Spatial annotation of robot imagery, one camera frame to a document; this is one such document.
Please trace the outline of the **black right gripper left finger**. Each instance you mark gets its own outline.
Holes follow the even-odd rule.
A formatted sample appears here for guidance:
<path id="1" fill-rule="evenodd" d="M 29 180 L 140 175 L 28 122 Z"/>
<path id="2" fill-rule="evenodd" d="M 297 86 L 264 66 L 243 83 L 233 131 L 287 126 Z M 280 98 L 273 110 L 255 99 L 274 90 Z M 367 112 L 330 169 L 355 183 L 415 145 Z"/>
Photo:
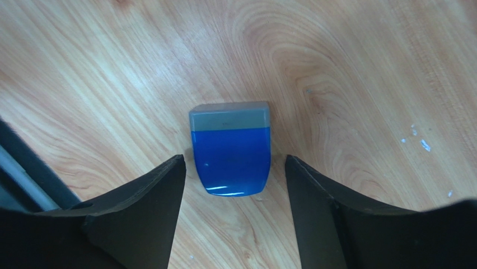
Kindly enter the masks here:
<path id="1" fill-rule="evenodd" d="M 1 209 L 1 267 L 167 268 L 185 176 L 175 155 L 67 210 Z"/>

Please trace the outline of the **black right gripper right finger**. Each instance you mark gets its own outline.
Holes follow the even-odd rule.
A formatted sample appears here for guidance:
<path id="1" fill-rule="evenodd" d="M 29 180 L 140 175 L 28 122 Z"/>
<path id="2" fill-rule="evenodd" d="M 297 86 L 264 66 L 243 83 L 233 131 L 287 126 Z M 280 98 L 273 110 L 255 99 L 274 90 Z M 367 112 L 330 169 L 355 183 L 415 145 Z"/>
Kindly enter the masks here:
<path id="1" fill-rule="evenodd" d="M 476 267 L 476 200 L 418 212 L 367 197 L 296 156 L 285 170 L 303 268 Z"/>

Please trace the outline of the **blue grey lint roller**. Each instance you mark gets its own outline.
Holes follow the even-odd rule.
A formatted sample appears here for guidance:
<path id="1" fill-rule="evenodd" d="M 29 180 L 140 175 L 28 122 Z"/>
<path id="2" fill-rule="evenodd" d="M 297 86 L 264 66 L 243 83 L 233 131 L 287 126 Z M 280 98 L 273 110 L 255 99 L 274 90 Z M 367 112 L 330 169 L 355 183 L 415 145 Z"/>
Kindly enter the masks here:
<path id="1" fill-rule="evenodd" d="M 266 101 L 198 105 L 189 112 L 198 177 L 215 196 L 263 191 L 271 161 L 270 108 Z"/>

